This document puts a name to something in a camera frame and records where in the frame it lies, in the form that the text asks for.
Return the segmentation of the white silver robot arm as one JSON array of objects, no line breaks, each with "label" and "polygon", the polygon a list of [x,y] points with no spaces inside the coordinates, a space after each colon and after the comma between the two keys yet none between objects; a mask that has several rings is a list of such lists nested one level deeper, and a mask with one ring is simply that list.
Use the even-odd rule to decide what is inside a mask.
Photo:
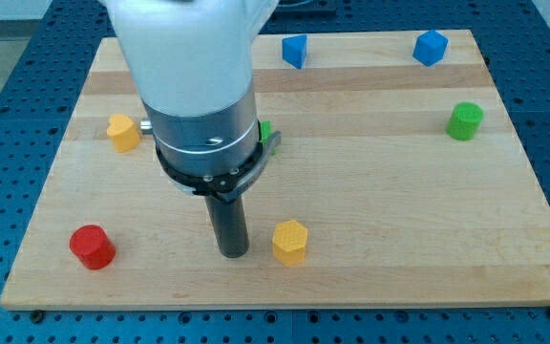
[{"label": "white silver robot arm", "polygon": [[165,173],[188,193],[239,198],[280,141],[260,143],[251,52],[277,0],[101,3]]}]

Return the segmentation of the green block behind arm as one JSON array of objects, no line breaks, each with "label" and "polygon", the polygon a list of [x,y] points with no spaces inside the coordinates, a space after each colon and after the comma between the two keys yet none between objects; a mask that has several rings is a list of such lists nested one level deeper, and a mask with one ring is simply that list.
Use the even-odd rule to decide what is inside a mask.
[{"label": "green block behind arm", "polygon": [[271,128],[271,121],[270,120],[264,120],[260,122],[260,144],[262,146],[262,154],[263,156],[266,153],[266,142],[272,135],[273,131]]}]

